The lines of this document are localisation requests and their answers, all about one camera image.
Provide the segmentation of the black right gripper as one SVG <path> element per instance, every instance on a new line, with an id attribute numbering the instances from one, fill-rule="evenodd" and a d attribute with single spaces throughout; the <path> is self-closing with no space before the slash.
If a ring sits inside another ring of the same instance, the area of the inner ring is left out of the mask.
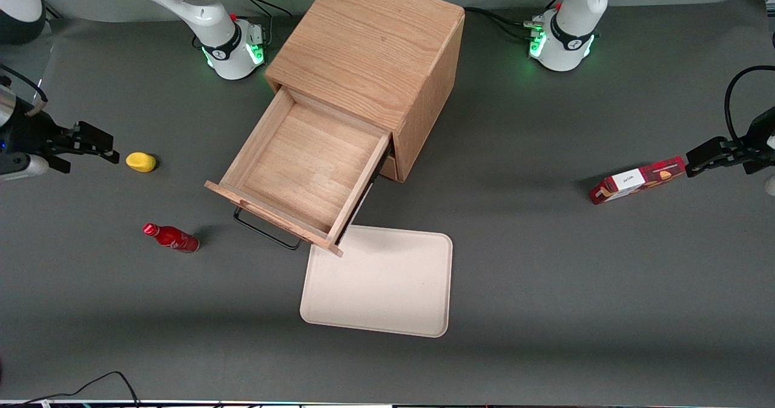
<path id="1" fill-rule="evenodd" d="M 113 165 L 120 162 L 119 152 L 113 149 L 113 135 L 94 125 L 77 122 L 67 128 L 56 124 L 47 113 L 14 113 L 2 126 L 1 173 L 44 174 L 53 170 L 68 174 L 70 162 L 58 155 L 73 153 L 75 143 Z"/>

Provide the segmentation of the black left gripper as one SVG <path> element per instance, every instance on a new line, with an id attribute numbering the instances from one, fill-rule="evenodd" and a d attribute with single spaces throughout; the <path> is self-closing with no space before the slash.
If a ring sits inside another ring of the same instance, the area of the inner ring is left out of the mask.
<path id="1" fill-rule="evenodd" d="M 774 107 L 753 119 L 748 131 L 736 143 L 725 137 L 714 137 L 687 152 L 687 177 L 711 169 L 742 163 L 746 174 L 773 167 Z"/>

